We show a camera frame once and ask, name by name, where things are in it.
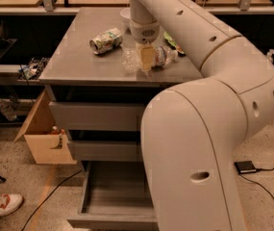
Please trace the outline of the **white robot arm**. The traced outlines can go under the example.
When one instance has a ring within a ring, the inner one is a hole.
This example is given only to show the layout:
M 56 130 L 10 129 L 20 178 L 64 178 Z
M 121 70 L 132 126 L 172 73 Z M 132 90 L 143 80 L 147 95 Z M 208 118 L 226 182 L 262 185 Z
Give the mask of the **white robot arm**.
M 133 35 L 158 22 L 200 72 L 146 107 L 141 150 L 159 231 L 247 231 L 233 152 L 274 116 L 274 65 L 191 0 L 130 0 Z

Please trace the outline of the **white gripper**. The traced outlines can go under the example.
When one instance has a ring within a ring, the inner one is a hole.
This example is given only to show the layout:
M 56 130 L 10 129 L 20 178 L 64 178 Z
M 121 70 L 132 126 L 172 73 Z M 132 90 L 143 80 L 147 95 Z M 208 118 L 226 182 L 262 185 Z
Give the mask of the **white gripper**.
M 160 24 L 158 21 L 149 24 L 139 24 L 131 20 L 130 31 L 134 40 L 139 43 L 137 53 L 141 63 L 141 70 L 148 71 L 152 67 L 155 48 L 151 44 L 146 43 L 152 43 L 158 38 Z

